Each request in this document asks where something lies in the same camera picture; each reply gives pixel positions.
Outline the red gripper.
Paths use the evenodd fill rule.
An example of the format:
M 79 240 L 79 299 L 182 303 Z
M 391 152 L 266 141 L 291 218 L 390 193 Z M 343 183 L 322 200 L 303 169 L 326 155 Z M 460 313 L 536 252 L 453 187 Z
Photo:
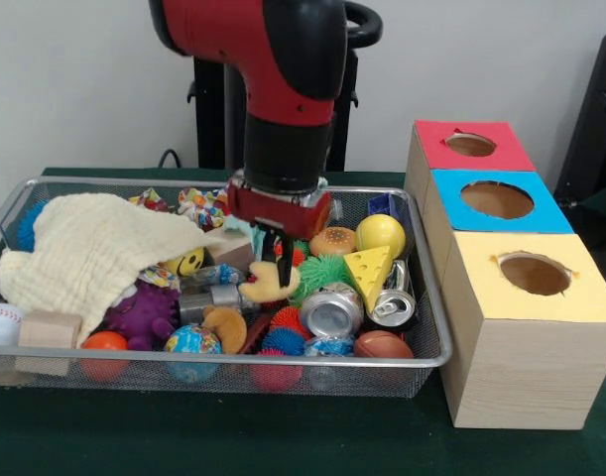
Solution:
M 251 224 L 280 229 L 286 234 L 281 239 L 282 254 L 277 263 L 280 287 L 286 288 L 290 284 L 293 266 L 294 241 L 291 237 L 309 240 L 326 226 L 331 195 L 326 190 L 308 195 L 274 195 L 230 183 L 228 204 L 235 217 Z M 261 254 L 264 262 L 277 261 L 276 239 L 274 231 L 265 232 Z

